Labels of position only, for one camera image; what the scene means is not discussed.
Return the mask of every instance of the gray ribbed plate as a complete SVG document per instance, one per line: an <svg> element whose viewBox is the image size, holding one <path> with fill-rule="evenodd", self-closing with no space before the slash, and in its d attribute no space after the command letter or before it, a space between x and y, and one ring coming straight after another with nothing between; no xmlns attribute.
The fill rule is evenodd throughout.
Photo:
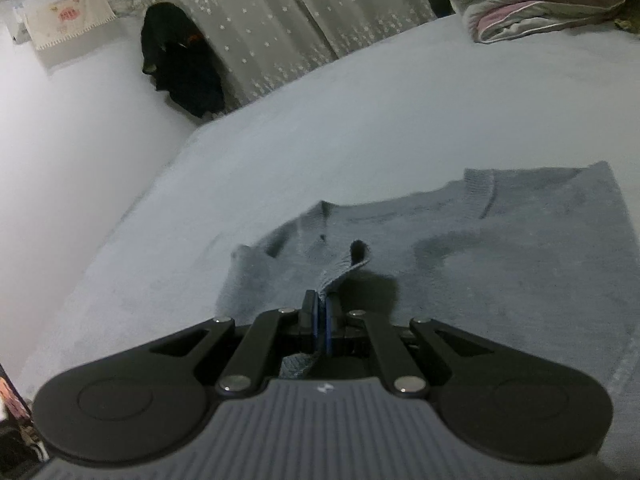
<svg viewBox="0 0 640 480"><path fill-rule="evenodd" d="M596 457L526 466L457 439L432 407L399 399L377 378L273 380L224 402L204 431L173 454L108 470L54 459L37 480L609 480Z"/></svg>

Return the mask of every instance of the white bed sheet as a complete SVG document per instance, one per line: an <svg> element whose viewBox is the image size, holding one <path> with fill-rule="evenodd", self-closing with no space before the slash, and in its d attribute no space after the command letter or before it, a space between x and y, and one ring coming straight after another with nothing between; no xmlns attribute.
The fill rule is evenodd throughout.
<svg viewBox="0 0 640 480"><path fill-rule="evenodd" d="M431 190L464 168L607 160L638 232L639 98L640 44L608 25L485 46L451 16L316 70L194 134L111 234L17 385L32 396L65 368L209 319L233 248L320 199ZM627 395L640 400L638 388ZM639 442L605 445L604 458L636 470Z"/></svg>

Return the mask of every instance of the embroidered towel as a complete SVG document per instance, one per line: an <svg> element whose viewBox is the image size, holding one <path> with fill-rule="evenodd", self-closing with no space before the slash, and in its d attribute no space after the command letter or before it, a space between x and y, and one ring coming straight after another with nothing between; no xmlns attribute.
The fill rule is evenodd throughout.
<svg viewBox="0 0 640 480"><path fill-rule="evenodd" d="M107 0L59 0L25 12L25 25L36 50L70 40L115 19Z"/></svg>

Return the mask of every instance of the black jacket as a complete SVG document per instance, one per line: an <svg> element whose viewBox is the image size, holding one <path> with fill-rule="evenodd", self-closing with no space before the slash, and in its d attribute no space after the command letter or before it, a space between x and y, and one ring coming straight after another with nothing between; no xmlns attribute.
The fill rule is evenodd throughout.
<svg viewBox="0 0 640 480"><path fill-rule="evenodd" d="M225 108L215 54L186 13L167 2L149 7L142 27L142 72L153 76L156 90L196 117Z"/></svg>

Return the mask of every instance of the metal screw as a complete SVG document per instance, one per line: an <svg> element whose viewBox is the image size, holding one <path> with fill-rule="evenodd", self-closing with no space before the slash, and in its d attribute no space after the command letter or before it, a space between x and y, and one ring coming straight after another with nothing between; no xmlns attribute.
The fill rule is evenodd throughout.
<svg viewBox="0 0 640 480"><path fill-rule="evenodd" d="M424 379L416 377L415 375L405 375L398 377L394 381L394 388L404 394L414 394L427 387L427 383Z"/></svg>
<svg viewBox="0 0 640 480"><path fill-rule="evenodd" d="M251 386L251 379L246 375L228 375L220 379L218 384L226 392L238 393Z"/></svg>

